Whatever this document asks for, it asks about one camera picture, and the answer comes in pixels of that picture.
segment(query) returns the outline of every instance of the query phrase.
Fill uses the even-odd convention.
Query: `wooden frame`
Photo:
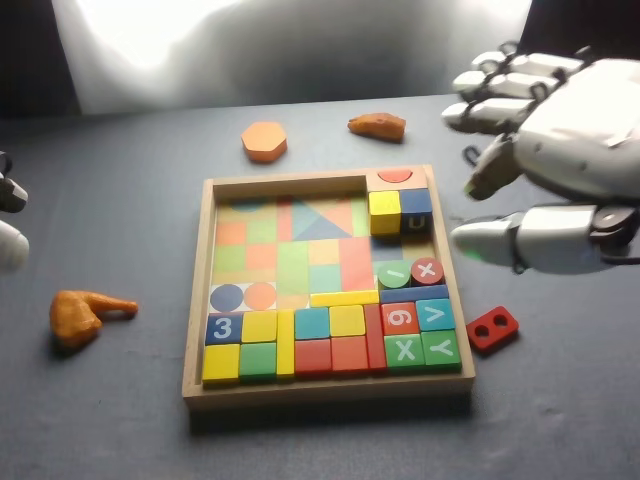
[[[440,198],[431,166],[396,167],[424,169],[433,204],[433,244],[442,263],[456,322],[462,370],[456,374],[420,374],[345,379],[304,380],[260,385],[238,384],[204,389],[201,383],[202,353],[208,314],[208,296],[215,238],[215,202],[278,194],[366,192],[367,174],[380,169],[358,169],[311,174],[206,180],[202,195],[200,227],[193,275],[191,311],[187,331],[182,396],[192,410],[242,407],[275,403],[317,402],[367,397],[397,397],[466,392],[475,378],[473,358],[462,314],[451,254],[447,242]]]

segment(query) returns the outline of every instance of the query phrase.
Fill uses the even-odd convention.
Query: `wooden puzzle board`
[[[348,170],[205,182],[183,396],[193,409],[305,400],[465,391],[475,376],[433,172],[428,166],[389,183],[384,171]],[[428,186],[430,234],[373,237],[367,193]],[[436,257],[443,265],[456,323],[459,373],[369,376],[236,384],[201,382],[208,314],[303,309],[314,293],[376,289],[391,260]]]

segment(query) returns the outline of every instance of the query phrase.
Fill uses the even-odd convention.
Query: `robotic hand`
[[[4,152],[5,166],[0,170],[0,211],[16,213],[27,204],[28,196],[17,183],[7,178],[13,163]],[[0,274],[20,268],[29,256],[29,241],[18,230],[0,220]]]
[[[476,219],[452,232],[485,262],[557,274],[640,264],[629,243],[640,226],[640,62],[519,55],[507,42],[480,55],[454,89],[464,103],[442,117],[452,129],[496,135],[467,147],[476,200],[524,174],[572,203]]]

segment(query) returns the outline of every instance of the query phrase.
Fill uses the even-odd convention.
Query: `gray table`
[[[470,399],[393,400],[190,418],[180,396],[202,181],[209,177],[431,163],[447,226],[554,198],[518,180],[474,203],[468,142],[439,113],[451,96],[192,110],[0,125],[27,209],[3,215],[30,239],[0,279],[3,479],[631,479],[640,476],[640,270],[565,278],[454,252],[467,321],[505,305],[521,338],[477,359]],[[404,145],[350,135],[389,111]],[[240,133],[281,122],[289,152],[249,164]],[[59,289],[136,299],[72,357],[51,348]]]

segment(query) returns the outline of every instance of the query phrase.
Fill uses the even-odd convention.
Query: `orange hexagon block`
[[[287,151],[287,134],[279,123],[256,122],[242,134],[242,145],[254,162],[271,163]]]

